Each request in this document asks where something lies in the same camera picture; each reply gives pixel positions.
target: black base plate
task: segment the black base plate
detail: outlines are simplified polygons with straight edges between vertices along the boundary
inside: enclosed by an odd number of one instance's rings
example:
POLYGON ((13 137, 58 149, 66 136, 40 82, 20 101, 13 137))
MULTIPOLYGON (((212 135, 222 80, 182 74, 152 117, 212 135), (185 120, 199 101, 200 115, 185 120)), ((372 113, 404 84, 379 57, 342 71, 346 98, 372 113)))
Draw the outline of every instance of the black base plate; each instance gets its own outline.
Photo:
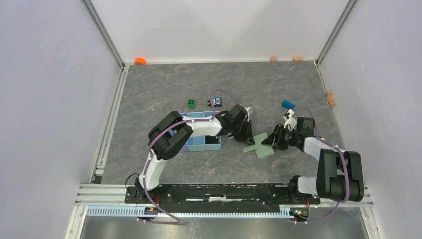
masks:
MULTIPOLYGON (((307 198, 311 204, 320 204, 312 195, 291 192, 286 184, 161 184, 149 194, 155 202, 159 198, 160 207, 171 213, 280 212, 280 204, 305 205, 307 198), (210 202, 210 197, 241 201, 210 202)), ((136 187, 128 187, 124 202, 149 203, 136 187)))

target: cable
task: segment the cable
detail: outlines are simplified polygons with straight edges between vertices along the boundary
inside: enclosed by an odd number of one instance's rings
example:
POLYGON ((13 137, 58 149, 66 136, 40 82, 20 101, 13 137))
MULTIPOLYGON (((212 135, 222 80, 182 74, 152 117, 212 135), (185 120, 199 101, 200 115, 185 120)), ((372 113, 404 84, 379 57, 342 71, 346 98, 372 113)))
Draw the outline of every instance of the cable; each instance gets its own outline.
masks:
MULTIPOLYGON (((310 109, 305 108, 305 107, 295 107, 293 110, 295 111, 295 110, 297 110, 297 109, 304 109, 304 110, 307 110, 307 111, 309 112, 309 114, 311 115, 311 117, 312 117, 313 119, 315 119, 314 114, 312 114, 312 112, 311 112, 311 110, 310 110, 310 109)), ((324 219, 329 218, 329 217, 330 217, 330 216, 331 216, 331 215, 332 215, 332 214, 333 214, 333 213, 337 210, 338 205, 339 205, 340 203, 347 202, 347 200, 349 199, 349 196, 350 196, 349 174, 347 173, 346 159, 344 158, 344 155, 341 153, 341 150, 338 148, 338 146, 337 146, 337 145, 333 145, 332 143, 330 143, 330 142, 328 142, 328 141, 325 141, 323 138, 321 138, 321 137, 319 136, 319 133, 318 133, 318 126, 317 126, 317 122, 316 122, 316 121, 315 121, 315 135, 316 135, 316 138, 317 138, 319 141, 321 141, 321 142, 323 142, 324 144, 326 144, 326 145, 328 145, 328 146, 332 147, 335 151, 337 151, 337 152, 338 152, 338 155, 340 155, 341 164, 342 164, 342 166, 343 166, 343 171, 344 171, 344 181, 345 181, 345 184, 346 184, 346 196, 344 197, 344 199, 343 199, 343 200, 341 200, 341 201, 337 201, 337 204, 335 205, 334 209, 333 209, 330 213, 328 213, 327 215, 325 215, 324 217, 322 217, 322 218, 318 218, 318 219, 313 219, 313 220, 310 220, 310 221, 307 221, 307 222, 296 222, 295 224, 308 224, 308 223, 316 223, 316 222, 319 222, 319 221, 322 221, 322 220, 324 220, 324 219)))
POLYGON ((124 183, 124 186, 126 187, 126 191, 128 190, 128 189, 127 189, 127 181, 129 180, 129 178, 130 178, 130 177, 132 177, 132 176, 133 176, 133 175, 135 175, 135 174, 137 174, 137 175, 138 175, 138 177, 139 177, 139 173, 132 173, 132 174, 130 174, 130 175, 129 175, 129 177, 128 177, 128 178, 126 178, 126 182, 124 183))
MULTIPOLYGON (((214 90, 213 92, 211 92, 210 100, 212 98, 212 95, 216 91, 225 92, 226 94, 228 94, 234 100, 234 102, 236 104, 239 104, 237 102, 237 100, 230 93, 228 93, 227 91, 222 90, 222 89, 217 89, 217 90, 214 90)), ((210 101, 210 103, 211 103, 210 105, 211 105, 211 108, 212 108, 212 117, 210 119, 183 120, 183 121, 177 122, 177 123, 169 126, 165 130, 163 130, 157 137, 155 137, 155 139, 151 142, 151 144, 148 147, 149 155, 152 155, 152 146, 154 146, 155 142, 157 142, 165 133, 169 132, 172 128, 174 128, 174 127, 176 127, 178 125, 181 125, 183 123, 193 123, 193 122, 196 122, 196 121, 210 121, 210 120, 213 120, 215 118, 215 108, 214 108, 214 105, 212 104, 211 101, 210 101)), ((162 209, 160 206, 158 206, 154 202, 154 200, 152 200, 151 196, 148 193, 148 190, 146 189, 146 172, 148 170, 149 164, 151 163, 151 160, 152 160, 152 158, 151 157, 148 157, 148 160, 146 162, 144 171, 142 172, 142 184, 143 184, 143 188, 144 188, 144 191, 145 191, 145 195, 148 198, 149 202, 152 203, 159 211, 162 211, 163 213, 165 213, 169 217, 175 219, 176 221, 175 222, 158 222, 158 221, 146 221, 146 220, 143 220, 143 222, 145 222, 145 223, 154 223, 154 224, 168 224, 168 225, 177 225, 177 224, 180 224, 180 219, 178 217, 176 217, 176 216, 168 213, 167 211, 165 211, 164 209, 162 209)))

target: black cable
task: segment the black cable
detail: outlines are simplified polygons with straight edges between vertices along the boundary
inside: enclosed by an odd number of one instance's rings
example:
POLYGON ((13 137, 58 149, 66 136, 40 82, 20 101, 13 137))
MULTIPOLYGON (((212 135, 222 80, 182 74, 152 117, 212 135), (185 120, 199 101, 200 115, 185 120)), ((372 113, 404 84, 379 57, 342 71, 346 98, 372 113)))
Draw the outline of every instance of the black cable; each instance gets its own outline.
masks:
POLYGON ((130 175, 129 175, 129 177, 128 177, 128 178, 126 178, 126 182, 124 183, 124 186, 126 187, 126 190, 128 190, 128 189, 127 189, 127 181, 129 180, 129 178, 130 178, 130 177, 132 177, 132 176, 133 176, 133 175, 135 175, 135 174, 137 174, 137 175, 138 175, 138 177, 139 177, 139 173, 132 173, 132 174, 130 174, 130 175))

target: white wall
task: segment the white wall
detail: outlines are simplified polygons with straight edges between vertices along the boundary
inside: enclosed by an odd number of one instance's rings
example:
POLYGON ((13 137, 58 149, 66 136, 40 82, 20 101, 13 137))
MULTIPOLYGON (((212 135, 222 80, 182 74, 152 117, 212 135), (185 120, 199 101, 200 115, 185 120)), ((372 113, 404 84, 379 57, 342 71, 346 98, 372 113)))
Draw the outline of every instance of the white wall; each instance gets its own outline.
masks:
POLYGON ((81 1, 1 1, 0 238, 64 237, 118 73, 81 1))
POLYGON ((420 238, 422 1, 361 0, 322 63, 385 238, 420 238))
POLYGON ((125 62, 315 60, 347 0, 93 0, 125 62))

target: green cube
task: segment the green cube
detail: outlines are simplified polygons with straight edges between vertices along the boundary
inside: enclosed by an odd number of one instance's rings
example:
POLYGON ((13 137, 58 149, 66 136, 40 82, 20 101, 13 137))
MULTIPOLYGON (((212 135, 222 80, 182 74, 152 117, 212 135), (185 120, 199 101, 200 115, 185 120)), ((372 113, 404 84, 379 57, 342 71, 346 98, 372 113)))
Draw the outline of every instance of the green cube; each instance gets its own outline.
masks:
POLYGON ((195 109, 196 106, 197 106, 197 103, 195 102, 195 100, 192 100, 192 99, 188 100, 188 108, 195 109))

